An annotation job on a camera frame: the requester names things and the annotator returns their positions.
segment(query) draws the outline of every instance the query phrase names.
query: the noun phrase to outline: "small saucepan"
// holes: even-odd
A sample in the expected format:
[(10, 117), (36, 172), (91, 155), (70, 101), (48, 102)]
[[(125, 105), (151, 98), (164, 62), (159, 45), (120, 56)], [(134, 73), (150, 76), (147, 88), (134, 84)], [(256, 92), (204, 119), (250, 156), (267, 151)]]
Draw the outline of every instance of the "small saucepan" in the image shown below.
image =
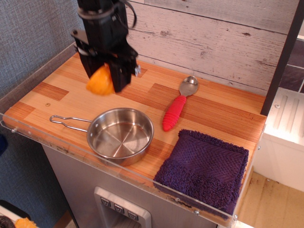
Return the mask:
[[(91, 122), (87, 130), (68, 126), (54, 118)], [(115, 108), (106, 111), (94, 120), (53, 115), (50, 121), (67, 128), (87, 132), (89, 146), (103, 158), (122, 166), (131, 165), (144, 157), (149, 147), (154, 127), (149, 117), (135, 109)]]

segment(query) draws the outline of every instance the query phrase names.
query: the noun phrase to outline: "yellow object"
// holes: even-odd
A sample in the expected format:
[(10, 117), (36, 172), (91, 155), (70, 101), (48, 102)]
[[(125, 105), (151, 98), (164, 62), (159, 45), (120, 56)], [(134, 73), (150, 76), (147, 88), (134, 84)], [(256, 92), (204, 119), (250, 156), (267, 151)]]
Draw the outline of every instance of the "yellow object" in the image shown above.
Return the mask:
[(36, 224), (28, 218), (19, 218), (15, 223), (16, 228), (37, 228)]
[(86, 89), (94, 94), (108, 95), (114, 92), (111, 72), (108, 65), (101, 66), (93, 73), (90, 81), (86, 84)]

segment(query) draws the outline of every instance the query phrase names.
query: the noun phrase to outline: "red spoon handle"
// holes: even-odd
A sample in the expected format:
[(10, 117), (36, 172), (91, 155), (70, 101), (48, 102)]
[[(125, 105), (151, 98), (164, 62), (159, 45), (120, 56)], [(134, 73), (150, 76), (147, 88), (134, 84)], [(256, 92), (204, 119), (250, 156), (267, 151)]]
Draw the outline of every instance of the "red spoon handle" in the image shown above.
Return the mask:
[(167, 132), (168, 130), (172, 129), (172, 127), (175, 126), (186, 101), (187, 98), (183, 95), (180, 95), (175, 98), (175, 100), (169, 107), (162, 121), (162, 128), (165, 132)]

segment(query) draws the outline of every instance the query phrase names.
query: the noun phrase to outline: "pan handle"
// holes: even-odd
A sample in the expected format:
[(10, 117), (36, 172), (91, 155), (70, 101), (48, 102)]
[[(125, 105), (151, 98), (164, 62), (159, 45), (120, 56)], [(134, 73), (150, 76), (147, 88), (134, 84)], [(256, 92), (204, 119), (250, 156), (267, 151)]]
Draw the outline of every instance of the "pan handle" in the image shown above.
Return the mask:
[(92, 121), (90, 121), (90, 120), (79, 119), (79, 118), (76, 118), (76, 117), (62, 117), (62, 116), (59, 116), (59, 115), (53, 115), (53, 116), (51, 116), (51, 117), (49, 118), (50, 122), (57, 123), (57, 124), (62, 124), (62, 125), (64, 125), (64, 126), (67, 127), (67, 128), (79, 130), (79, 131), (82, 131), (82, 132), (87, 132), (87, 130), (69, 126), (69, 125), (67, 125), (67, 124), (64, 123), (64, 122), (55, 121), (55, 120), (53, 120), (53, 118), (59, 118), (59, 119), (63, 119), (63, 120), (71, 120), (71, 119), (72, 119), (72, 120), (80, 120), (80, 121), (85, 121), (85, 122), (92, 122)]

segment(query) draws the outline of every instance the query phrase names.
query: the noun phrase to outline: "purple towel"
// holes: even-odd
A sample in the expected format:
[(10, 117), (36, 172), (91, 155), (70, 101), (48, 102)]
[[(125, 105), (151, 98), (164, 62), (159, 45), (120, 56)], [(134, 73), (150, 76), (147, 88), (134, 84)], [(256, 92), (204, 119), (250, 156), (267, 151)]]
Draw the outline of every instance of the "purple towel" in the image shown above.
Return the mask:
[(203, 133), (181, 130), (170, 157), (154, 180), (232, 215), (248, 154), (243, 147)]

